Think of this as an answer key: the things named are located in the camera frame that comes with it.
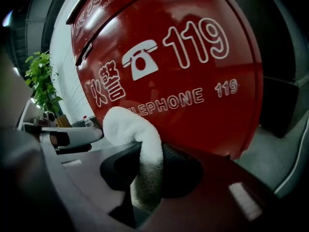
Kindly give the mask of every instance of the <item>telephone icon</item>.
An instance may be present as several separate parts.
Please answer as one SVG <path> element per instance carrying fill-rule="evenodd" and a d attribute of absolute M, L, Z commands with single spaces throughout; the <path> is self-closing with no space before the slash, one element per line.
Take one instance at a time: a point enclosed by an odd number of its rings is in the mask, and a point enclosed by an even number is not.
<path fill-rule="evenodd" d="M 122 65 L 124 68 L 131 65 L 133 81 L 159 70 L 157 64 L 149 54 L 157 48 L 158 45 L 154 40 L 146 40 L 132 47 L 124 54 L 122 57 Z M 142 63 L 143 66 L 137 66 L 137 61 Z"/>

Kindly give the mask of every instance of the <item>white plush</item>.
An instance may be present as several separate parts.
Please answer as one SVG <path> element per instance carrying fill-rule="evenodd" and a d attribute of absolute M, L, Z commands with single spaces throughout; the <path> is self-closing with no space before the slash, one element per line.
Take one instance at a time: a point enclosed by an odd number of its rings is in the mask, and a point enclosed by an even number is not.
<path fill-rule="evenodd" d="M 162 193 L 163 151 L 158 131 L 141 116 L 112 107 L 103 120 L 103 132 L 115 146 L 141 142 L 140 172 L 130 186 L 131 200 L 137 208 L 153 211 Z"/>

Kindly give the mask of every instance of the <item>white towel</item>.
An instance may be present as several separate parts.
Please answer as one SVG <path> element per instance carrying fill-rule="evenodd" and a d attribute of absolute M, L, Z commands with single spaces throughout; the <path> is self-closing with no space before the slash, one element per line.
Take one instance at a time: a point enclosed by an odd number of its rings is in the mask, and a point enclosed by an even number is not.
<path fill-rule="evenodd" d="M 130 186 L 132 204 L 153 211 L 162 196 L 163 151 L 156 128 L 123 108 L 112 107 L 103 120 L 106 139 L 115 146 L 141 142 L 140 172 Z"/>

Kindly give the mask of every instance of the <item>potted plant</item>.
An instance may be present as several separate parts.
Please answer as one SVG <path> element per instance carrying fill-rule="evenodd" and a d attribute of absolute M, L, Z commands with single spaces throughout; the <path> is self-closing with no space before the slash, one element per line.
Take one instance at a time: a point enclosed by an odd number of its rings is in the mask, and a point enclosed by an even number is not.
<path fill-rule="evenodd" d="M 26 63 L 32 59 L 29 70 L 26 71 L 26 83 L 34 91 L 35 104 L 56 115 L 60 110 L 58 101 L 62 101 L 62 98 L 56 95 L 56 89 L 51 82 L 53 67 L 50 65 L 50 54 L 47 51 L 35 52 L 33 55 L 26 59 Z"/>

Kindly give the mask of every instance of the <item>plastic bottle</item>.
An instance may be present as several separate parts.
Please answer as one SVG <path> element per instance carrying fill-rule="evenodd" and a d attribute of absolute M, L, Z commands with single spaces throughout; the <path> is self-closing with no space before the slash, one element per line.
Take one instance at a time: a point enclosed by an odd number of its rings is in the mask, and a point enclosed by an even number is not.
<path fill-rule="evenodd" d="M 87 116 L 84 116 L 83 118 L 84 118 L 86 127 L 94 127 L 95 126 L 94 123 L 89 118 L 87 118 Z"/>

